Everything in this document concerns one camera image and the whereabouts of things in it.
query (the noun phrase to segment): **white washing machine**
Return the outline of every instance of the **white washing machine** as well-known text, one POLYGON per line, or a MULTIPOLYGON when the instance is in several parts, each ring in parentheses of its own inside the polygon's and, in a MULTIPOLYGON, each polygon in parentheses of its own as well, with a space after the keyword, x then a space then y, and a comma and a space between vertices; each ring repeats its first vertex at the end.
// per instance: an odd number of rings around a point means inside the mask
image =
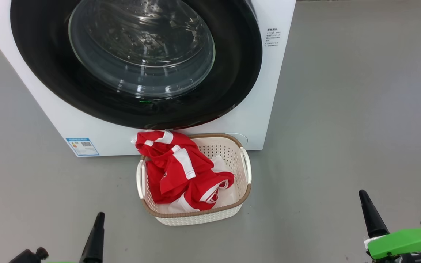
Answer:
POLYGON ((0 0, 0 49, 77 156, 141 130, 264 145, 295 0, 0 0))

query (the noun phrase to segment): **glass door window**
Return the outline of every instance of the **glass door window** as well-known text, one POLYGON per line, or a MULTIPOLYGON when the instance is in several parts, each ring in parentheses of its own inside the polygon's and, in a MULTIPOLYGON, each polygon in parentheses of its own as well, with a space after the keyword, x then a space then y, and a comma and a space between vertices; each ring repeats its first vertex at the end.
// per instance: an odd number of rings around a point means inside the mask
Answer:
POLYGON ((139 98, 191 91, 215 58, 209 28, 181 0, 82 0, 69 39, 94 76, 139 98))

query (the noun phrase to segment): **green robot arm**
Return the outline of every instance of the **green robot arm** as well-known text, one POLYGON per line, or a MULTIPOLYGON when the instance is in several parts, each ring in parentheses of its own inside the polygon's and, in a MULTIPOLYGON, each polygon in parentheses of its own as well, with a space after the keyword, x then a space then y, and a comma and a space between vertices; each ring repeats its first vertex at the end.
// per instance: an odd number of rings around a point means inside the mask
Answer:
POLYGON ((370 238, 376 238, 368 242, 367 253, 375 262, 397 262, 400 258, 402 260, 399 261, 403 263, 416 262, 411 254, 421 253, 421 228, 403 229, 389 233, 366 191, 360 190, 358 194, 368 235, 370 238))

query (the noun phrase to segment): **white woven basket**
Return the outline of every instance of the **white woven basket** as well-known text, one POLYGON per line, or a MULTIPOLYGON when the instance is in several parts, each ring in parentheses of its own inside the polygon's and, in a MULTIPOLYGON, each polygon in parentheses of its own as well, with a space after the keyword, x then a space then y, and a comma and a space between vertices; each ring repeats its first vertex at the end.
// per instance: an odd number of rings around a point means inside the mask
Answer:
POLYGON ((207 211, 178 214, 159 213, 147 182, 146 157, 142 156, 137 165, 137 193, 139 193, 142 205, 144 205, 147 212, 155 216, 160 223, 167 226, 203 224, 234 216, 240 210, 251 190, 251 163, 246 150, 238 140, 224 133, 201 134, 189 137, 197 144, 199 151, 208 158, 222 155, 225 163, 235 175, 234 185, 239 201, 232 205, 212 208, 207 211))

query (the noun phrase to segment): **white cloth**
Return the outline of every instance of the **white cloth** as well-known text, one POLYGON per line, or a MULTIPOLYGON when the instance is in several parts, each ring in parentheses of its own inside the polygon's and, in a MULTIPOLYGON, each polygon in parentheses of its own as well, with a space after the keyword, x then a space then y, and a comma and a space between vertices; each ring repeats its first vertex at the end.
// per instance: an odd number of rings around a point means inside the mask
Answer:
MULTIPOLYGON (((225 160, 222 158, 221 155, 216 155, 212 157, 211 161, 214 163, 214 168, 212 168, 212 171, 214 173, 220 173, 220 172, 230 172, 232 173, 232 170, 229 169, 229 167, 225 164, 225 160)), ((217 201, 214 206, 214 208, 231 205, 232 203, 236 203, 238 201, 237 199, 237 193, 235 189, 235 183, 228 187, 228 181, 225 186, 220 187, 219 186, 219 193, 217 196, 217 201)), ((165 206, 163 205, 160 207, 161 211, 165 211, 165 206)), ((189 213, 189 212, 197 212, 199 210, 194 209, 189 206, 189 204, 184 199, 184 196, 181 196, 174 202, 170 203, 168 205, 168 213, 189 213)))

